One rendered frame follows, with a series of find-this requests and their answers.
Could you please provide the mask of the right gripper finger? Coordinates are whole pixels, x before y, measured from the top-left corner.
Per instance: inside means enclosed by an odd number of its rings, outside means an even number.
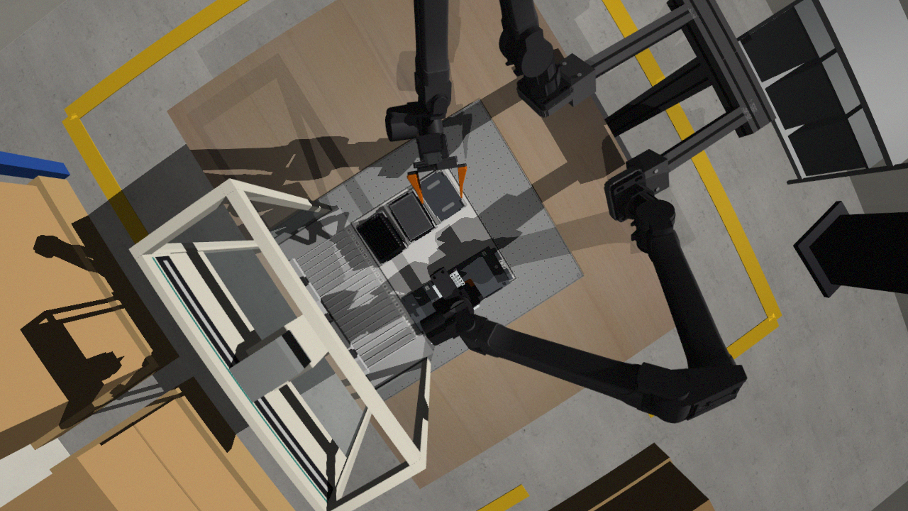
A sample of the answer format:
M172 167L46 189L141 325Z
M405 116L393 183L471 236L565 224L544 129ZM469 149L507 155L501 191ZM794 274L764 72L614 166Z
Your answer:
M466 177L467 166L458 167L458 186L460 187L460 198L463 198L463 183Z
M422 191L421 191L421 181L419 180L419 173L413 174L413 175L407 175L406 178L409 179L409 181L411 182L412 187L416 190L417 195L419 196L419 199L421 200L421 203L423 204L423 195L422 195Z

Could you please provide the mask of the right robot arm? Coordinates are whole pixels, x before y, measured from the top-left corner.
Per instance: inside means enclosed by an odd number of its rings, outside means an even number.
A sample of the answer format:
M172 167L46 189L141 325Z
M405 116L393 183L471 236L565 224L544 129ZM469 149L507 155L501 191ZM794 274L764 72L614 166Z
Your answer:
M560 76L553 45L543 38L534 0L499 0L499 3L503 27L499 49L508 59L505 65L515 65L513 72L517 77L524 75L517 83L518 89L545 111L572 91L571 84ZM447 137L441 135L452 87L448 60L448 0L413 0L413 6L414 79L420 98L407 101L405 106L389 107L385 126L390 142L416 138L418 129L421 161L425 160L429 165L440 164L442 158L450 157Z

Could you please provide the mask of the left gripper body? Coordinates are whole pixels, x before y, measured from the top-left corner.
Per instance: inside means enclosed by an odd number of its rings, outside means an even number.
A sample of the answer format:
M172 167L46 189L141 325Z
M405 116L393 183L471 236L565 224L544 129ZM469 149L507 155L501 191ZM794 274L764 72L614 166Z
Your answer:
M464 287L464 289L466 289L466 292L468 293L468 297L470 297L470 299L471 299L470 300L467 298L468 301L470 301L470 303L472 304L473 308L476 307L476 305L479 305L480 302L484 299L483 296L481 295L479 289L477 289L477 287L475 287L474 285L473 285L473 287L471 287L467 282L466 284L463 285L463 287ZM457 295L457 297L464 297L464 295ZM443 298L443 297L441 297L441 298ZM443 304L441 304L441 298L438 299L437 301L435 301L435 303L433 303L433 307L436 311L438 311L438 308L445 311Z

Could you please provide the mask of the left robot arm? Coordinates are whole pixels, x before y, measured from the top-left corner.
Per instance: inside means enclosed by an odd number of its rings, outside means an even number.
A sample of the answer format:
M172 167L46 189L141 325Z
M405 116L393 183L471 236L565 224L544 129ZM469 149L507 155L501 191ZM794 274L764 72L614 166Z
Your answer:
M476 316L466 289L456 287L444 266L429 278L443 295L445 311L439 309L423 318L423 332L434 346L460 336L471 351L502 357L602 392L669 423L688 421L729 403L737 397L747 375L724 345L685 260L677 231L672 229L675 208L656 199L646 186L644 172L633 172L612 185L610 191L617 221L635 219L631 222L636 226L631 241L648 253L655 266L688 368L670 370L652 363L616 361Z

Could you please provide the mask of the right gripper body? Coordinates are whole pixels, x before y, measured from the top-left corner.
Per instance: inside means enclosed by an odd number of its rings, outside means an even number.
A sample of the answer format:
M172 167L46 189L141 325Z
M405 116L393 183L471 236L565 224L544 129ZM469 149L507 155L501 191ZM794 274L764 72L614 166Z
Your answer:
M440 164L425 164L425 161L413 163L413 168L417 168L416 171L407 172L408 175L417 174L418 172L427 172L432 170L445 170L455 167L467 166L467 164L458 164L457 165L457 156L452 156L451 158L442 158Z

